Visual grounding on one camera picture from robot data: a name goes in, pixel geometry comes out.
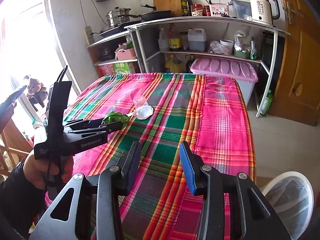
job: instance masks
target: pink storage box lid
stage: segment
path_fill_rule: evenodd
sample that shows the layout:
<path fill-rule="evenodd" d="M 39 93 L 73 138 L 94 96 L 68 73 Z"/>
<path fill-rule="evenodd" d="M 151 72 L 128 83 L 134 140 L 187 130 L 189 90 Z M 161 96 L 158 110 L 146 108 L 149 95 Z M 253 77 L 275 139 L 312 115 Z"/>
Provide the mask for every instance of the pink storage box lid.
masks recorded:
<path fill-rule="evenodd" d="M 253 83 L 258 81 L 257 74 L 250 63 L 232 59 L 200 57 L 191 65 L 191 71 L 193 74 L 231 77 Z"/>

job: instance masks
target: white kettle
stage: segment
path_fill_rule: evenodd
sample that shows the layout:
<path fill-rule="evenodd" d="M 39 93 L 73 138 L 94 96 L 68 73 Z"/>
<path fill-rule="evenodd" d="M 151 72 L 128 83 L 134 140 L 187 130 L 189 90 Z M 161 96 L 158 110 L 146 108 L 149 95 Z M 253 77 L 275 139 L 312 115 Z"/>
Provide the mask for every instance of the white kettle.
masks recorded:
<path fill-rule="evenodd" d="M 250 0 L 252 21 L 265 25 L 272 25 L 272 20 L 279 19 L 280 9 L 278 0 L 273 1 L 276 3 L 276 16 L 272 16 L 269 0 Z"/>

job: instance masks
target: white wall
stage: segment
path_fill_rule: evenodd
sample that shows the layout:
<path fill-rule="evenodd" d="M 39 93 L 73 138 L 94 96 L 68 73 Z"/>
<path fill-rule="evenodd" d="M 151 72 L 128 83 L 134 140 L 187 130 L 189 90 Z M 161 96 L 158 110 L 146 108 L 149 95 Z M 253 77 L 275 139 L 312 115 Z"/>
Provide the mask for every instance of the white wall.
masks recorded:
<path fill-rule="evenodd" d="M 87 24 L 92 27 L 94 32 L 99 32 L 105 25 L 98 16 L 93 4 L 90 0 L 81 1 Z M 220 2 L 226 3 L 228 1 L 229 0 L 221 0 Z M 281 7 L 281 16 L 279 20 L 274 21 L 274 25 L 284 29 L 284 11 L 281 0 L 278 1 Z M 193 0 L 193 3 L 204 4 L 204 2 L 204 0 Z M 103 19 L 106 19 L 105 15 L 107 12 L 116 6 L 131 8 L 130 13 L 132 14 L 149 12 L 150 9 L 143 8 L 141 5 L 153 5 L 153 0 L 109 0 L 95 4 Z M 86 49 L 86 43 L 82 33 L 85 24 L 81 14 L 79 0 L 51 0 L 51 6 L 62 49 L 80 88 L 83 90 L 97 79 L 98 76 Z"/>

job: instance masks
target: hand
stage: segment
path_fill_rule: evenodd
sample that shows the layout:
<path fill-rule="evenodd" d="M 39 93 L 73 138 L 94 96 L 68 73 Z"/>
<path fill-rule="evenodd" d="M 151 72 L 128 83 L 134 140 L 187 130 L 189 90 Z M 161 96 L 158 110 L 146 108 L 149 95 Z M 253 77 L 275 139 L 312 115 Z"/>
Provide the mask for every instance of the hand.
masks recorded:
<path fill-rule="evenodd" d="M 24 166 L 23 173 L 28 181 L 30 181 L 36 188 L 44 189 L 44 174 L 47 173 L 49 161 L 48 160 L 36 160 L 33 151 L 27 157 Z M 73 171 L 73 157 L 71 156 L 64 165 L 64 171 L 61 176 L 62 181 L 67 183 L 72 177 Z M 56 164 L 51 163 L 50 174 L 57 175 L 59 168 Z"/>

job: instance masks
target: plaid tablecloth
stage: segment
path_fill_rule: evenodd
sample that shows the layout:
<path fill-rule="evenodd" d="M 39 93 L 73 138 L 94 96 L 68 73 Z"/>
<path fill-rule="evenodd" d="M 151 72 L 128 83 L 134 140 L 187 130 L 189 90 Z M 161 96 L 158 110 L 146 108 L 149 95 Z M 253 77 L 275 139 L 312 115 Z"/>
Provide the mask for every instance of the plaid tablecloth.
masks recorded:
<path fill-rule="evenodd" d="M 65 113 L 66 120 L 97 119 L 111 111 L 134 110 L 133 97 L 143 95 L 154 109 L 146 120 L 132 117 L 109 142 L 74 157 L 74 173 L 99 174 L 126 155 L 133 143 L 142 145 L 134 188 L 120 198 L 127 239 L 196 239 L 202 197 L 186 187 L 179 144 L 220 172 L 247 173 L 255 180 L 251 128 L 239 86 L 233 79 L 193 74 L 145 73 L 109 76 L 91 84 Z M 229 204 L 226 239 L 229 238 Z M 94 217 L 92 239 L 95 239 Z"/>

